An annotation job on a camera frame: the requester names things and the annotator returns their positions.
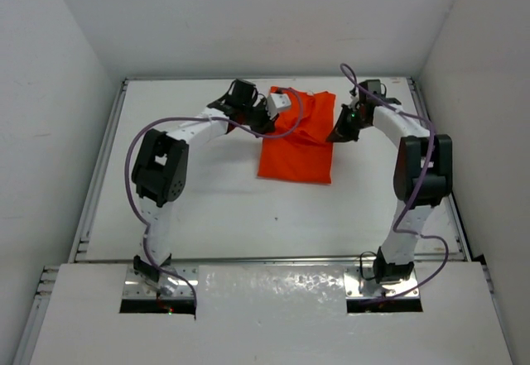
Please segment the orange t shirt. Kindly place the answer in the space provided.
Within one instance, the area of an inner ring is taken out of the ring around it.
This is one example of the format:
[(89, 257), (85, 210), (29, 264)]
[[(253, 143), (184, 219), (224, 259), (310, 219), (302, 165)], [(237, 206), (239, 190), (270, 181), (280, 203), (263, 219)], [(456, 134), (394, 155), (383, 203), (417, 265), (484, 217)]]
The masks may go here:
[(279, 138), (266, 138), (258, 164), (258, 177), (296, 183), (329, 185), (333, 144), (326, 141), (334, 126), (336, 95), (330, 92), (285, 92), (291, 108), (279, 115), (275, 133), (294, 131)]

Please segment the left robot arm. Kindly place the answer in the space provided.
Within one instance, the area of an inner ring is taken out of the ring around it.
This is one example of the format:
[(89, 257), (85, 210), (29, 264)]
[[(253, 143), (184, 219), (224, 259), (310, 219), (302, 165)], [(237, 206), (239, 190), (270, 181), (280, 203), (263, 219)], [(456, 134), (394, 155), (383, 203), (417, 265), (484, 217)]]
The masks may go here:
[(171, 249), (168, 238), (171, 214), (183, 194), (190, 152), (236, 127), (262, 137), (275, 132), (279, 114), (291, 107), (281, 95), (260, 98), (255, 84), (236, 79), (220, 98), (209, 103), (193, 118), (175, 118), (181, 125), (172, 131), (156, 129), (151, 123), (137, 134), (126, 155), (128, 199), (139, 198), (133, 209), (146, 226), (140, 252), (133, 258), (134, 270), (154, 284), (169, 269)]

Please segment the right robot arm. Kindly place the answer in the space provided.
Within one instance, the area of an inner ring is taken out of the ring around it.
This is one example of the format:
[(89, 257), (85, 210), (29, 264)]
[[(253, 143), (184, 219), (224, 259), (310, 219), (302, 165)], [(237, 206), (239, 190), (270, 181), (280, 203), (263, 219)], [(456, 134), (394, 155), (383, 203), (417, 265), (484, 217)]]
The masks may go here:
[(352, 101), (341, 106), (327, 142), (356, 142), (362, 130), (374, 127), (397, 148), (393, 172), (396, 212), (389, 233), (373, 261), (378, 284), (406, 280), (414, 268), (419, 239), (432, 210), (452, 191), (452, 139), (436, 133), (430, 120), (405, 111), (388, 98), (378, 79), (354, 82)]

